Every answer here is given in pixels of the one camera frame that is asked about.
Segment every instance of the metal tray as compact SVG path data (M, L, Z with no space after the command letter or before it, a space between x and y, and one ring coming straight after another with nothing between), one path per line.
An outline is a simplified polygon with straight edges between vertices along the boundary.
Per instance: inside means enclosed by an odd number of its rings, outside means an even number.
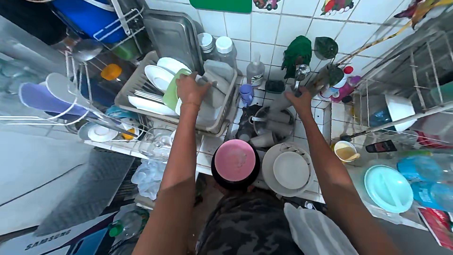
M203 75L203 60L194 21L182 12L145 10L143 23L157 55L174 58Z

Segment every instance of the orange lid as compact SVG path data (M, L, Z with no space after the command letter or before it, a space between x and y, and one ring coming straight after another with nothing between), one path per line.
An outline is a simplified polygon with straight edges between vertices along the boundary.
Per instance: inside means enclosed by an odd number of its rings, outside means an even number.
M101 76L108 81L112 81L118 78L122 71L123 69L119 65L110 64L102 70Z

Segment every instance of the blue container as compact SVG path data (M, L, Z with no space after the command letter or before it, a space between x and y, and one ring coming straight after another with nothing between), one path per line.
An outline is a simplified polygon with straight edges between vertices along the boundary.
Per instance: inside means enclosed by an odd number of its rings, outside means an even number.
M108 4L107 0L95 0L97 2ZM99 30L106 27L108 24L118 19L114 11L104 10L100 7L94 6L84 0L55 0L52 4L69 20L77 25L80 30L85 32L90 37ZM114 28L118 27L120 22L117 21L108 29L96 37L99 39L107 33L111 32ZM116 30L111 35L102 40L103 43L116 43L126 38L126 34L122 28Z

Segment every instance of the dish soap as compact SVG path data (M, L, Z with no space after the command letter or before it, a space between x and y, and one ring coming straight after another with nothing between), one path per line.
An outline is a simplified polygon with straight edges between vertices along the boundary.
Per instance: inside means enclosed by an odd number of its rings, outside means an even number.
M247 83L253 87L260 86L264 81L264 64L260 61L260 54L255 53L253 62L247 66Z

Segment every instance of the white cloth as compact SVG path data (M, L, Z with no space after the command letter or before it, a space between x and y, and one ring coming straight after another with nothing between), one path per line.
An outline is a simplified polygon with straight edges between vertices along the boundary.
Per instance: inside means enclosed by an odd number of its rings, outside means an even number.
M341 229L319 211L285 203L284 214L294 242L310 255L358 255Z

